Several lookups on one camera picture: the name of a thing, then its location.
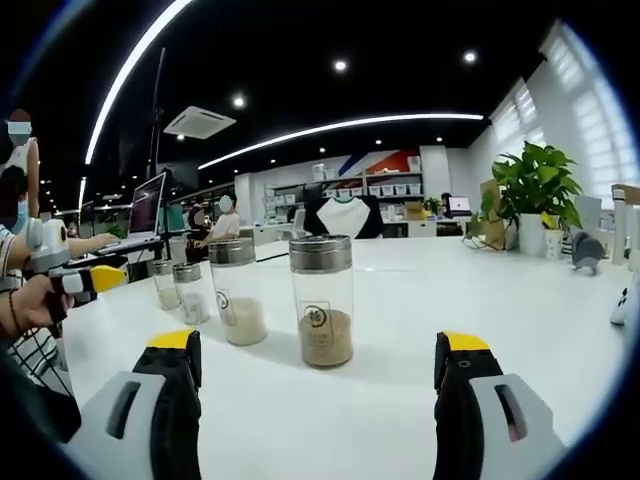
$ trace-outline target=face mask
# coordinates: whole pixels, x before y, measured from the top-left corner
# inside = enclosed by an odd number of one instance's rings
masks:
[[[27,201],[22,200],[18,202],[18,218],[16,223],[11,227],[11,233],[14,235],[19,234],[27,221]]]
[[[24,145],[31,135],[31,122],[7,122],[9,138],[16,147]]]
[[[220,205],[220,210],[222,210],[224,213],[227,213],[229,210],[233,208],[233,202],[231,201],[228,195],[222,196],[222,198],[220,199],[219,205]]]

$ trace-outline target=white cup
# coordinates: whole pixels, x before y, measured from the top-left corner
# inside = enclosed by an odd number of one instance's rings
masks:
[[[563,230],[545,230],[544,240],[547,247],[547,260],[558,260],[562,251]]]

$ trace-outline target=blue stripe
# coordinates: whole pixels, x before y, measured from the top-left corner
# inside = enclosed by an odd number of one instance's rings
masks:
[[[347,161],[344,162],[344,165],[340,167],[338,176],[341,177],[342,175],[344,175],[351,167],[362,160],[366,155],[366,153],[356,153],[354,155],[351,155],[349,158],[347,158]]]

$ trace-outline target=metal jar lid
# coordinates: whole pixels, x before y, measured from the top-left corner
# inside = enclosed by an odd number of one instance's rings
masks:
[[[625,191],[622,190],[621,188],[614,188],[613,192],[611,192],[611,195],[613,197],[613,201],[614,202],[616,200],[622,200],[623,202],[626,201]]]
[[[173,267],[173,281],[176,283],[189,283],[200,280],[200,265],[197,263],[179,263]]]
[[[291,270],[334,273],[351,267],[351,239],[347,235],[315,235],[289,242]]]
[[[154,275],[171,275],[173,262],[171,260],[156,260],[153,262]]]
[[[256,261],[253,238],[236,238],[209,244],[209,262],[217,267],[236,267]]]

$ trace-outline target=hand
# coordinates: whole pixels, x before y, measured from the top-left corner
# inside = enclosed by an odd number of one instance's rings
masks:
[[[96,240],[96,250],[106,247],[111,243],[119,242],[120,239],[110,233],[101,233],[93,237]]]
[[[51,281],[44,275],[36,275],[13,294],[13,308],[22,332],[53,324],[45,303],[45,296],[49,292],[53,292]],[[65,312],[73,307],[71,295],[62,296],[62,307]]]

